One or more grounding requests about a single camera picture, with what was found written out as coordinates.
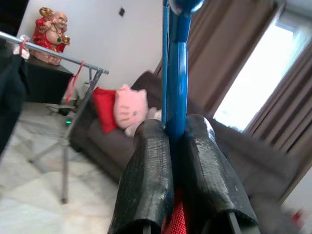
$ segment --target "marble floor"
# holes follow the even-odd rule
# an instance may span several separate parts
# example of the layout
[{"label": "marble floor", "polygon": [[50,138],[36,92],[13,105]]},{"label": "marble floor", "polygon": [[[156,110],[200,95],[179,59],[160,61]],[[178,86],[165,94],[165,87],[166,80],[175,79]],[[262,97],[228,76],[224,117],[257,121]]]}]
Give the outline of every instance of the marble floor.
[{"label": "marble floor", "polygon": [[[63,131],[64,118],[43,104],[27,103],[21,120]],[[19,122],[0,164],[0,234],[104,234],[117,185],[82,154],[69,150],[69,202],[60,203],[61,149],[29,163],[57,141],[44,129]]]}]

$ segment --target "statue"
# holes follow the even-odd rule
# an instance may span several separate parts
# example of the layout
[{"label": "statue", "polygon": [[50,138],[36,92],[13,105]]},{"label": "statue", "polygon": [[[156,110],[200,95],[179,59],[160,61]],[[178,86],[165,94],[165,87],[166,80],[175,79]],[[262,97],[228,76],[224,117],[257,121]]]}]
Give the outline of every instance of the statue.
[{"label": "statue", "polygon": [[[65,35],[67,31],[67,16],[60,11],[53,12],[50,8],[42,7],[39,10],[42,18],[36,20],[33,41],[35,44],[63,53],[66,45],[70,45],[70,38]],[[61,59],[45,52],[32,50],[32,54],[53,65],[59,65]]]}]

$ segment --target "black padded grip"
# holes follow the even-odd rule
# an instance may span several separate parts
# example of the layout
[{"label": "black padded grip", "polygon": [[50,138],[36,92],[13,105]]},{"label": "black padded grip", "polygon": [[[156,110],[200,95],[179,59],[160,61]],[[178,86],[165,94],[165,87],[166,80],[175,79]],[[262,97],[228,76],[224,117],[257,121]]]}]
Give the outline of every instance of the black padded grip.
[{"label": "black padded grip", "polygon": [[234,212],[238,221],[257,224],[255,213],[236,172],[215,142],[215,133],[204,117],[187,117],[181,144],[184,201],[199,227],[209,219]]},{"label": "black padded grip", "polygon": [[135,135],[136,150],[120,179],[108,234],[142,233],[149,223],[160,231],[171,216],[174,186],[169,140],[163,124],[144,121]]}]

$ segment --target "drying rack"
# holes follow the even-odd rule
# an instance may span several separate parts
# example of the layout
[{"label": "drying rack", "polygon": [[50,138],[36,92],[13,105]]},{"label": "drying rack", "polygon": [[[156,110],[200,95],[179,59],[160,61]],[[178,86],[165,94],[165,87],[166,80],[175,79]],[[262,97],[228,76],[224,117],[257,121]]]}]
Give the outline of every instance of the drying rack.
[{"label": "drying rack", "polygon": [[[2,31],[0,31],[0,38],[6,40],[9,43],[15,43],[15,44],[21,44],[23,42],[23,40],[14,37],[10,34],[4,33]],[[69,127],[66,129],[66,131],[64,132],[64,134],[59,137],[59,141],[55,144],[53,144],[52,146],[46,148],[45,150],[43,150],[42,152],[35,154],[35,156],[30,160],[31,163],[36,162],[37,160],[39,160],[40,158],[42,158],[43,156],[45,156],[47,153],[51,152],[52,150],[54,150],[55,148],[57,148],[58,146],[61,146],[63,149],[63,155],[62,155],[62,190],[61,190],[61,201],[63,204],[66,204],[68,202],[68,147],[69,147],[69,136],[71,134],[71,131],[74,127],[74,125],[76,124],[77,120],[80,118],[83,110],[85,109],[91,95],[92,92],[99,80],[99,78],[101,77],[101,75],[104,74],[109,74],[109,71],[106,69],[103,69],[101,67],[98,66],[94,66],[88,63],[82,63],[81,60],[78,59],[74,59],[71,57],[68,57],[64,54],[60,54],[57,52],[54,52],[52,50],[46,49],[44,47],[38,46],[36,44],[30,43],[30,42],[26,42],[24,44],[24,46],[26,48],[29,49],[33,49],[33,50],[37,50],[37,51],[41,51],[41,52],[45,52],[48,53],[50,55],[53,55],[55,57],[58,57],[60,59],[75,63],[77,65],[83,65],[84,67],[89,68],[89,80],[90,85],[89,88],[85,94],[84,99],[82,100],[80,106],[77,109],[77,113],[75,115],[75,118],[73,119],[72,123],[69,125]],[[96,73],[94,75],[94,77],[92,78],[92,70],[95,70]]]}]

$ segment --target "brown curtain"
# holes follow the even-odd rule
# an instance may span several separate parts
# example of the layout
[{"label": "brown curtain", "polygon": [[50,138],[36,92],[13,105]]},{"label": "brown curtain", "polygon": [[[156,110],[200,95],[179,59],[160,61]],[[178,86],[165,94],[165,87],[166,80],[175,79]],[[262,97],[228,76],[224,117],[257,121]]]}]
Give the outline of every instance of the brown curtain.
[{"label": "brown curtain", "polygon": [[300,167],[293,186],[311,168],[312,42],[245,131],[299,158]]},{"label": "brown curtain", "polygon": [[207,0],[192,18],[189,97],[213,114],[281,8],[272,0]]}]

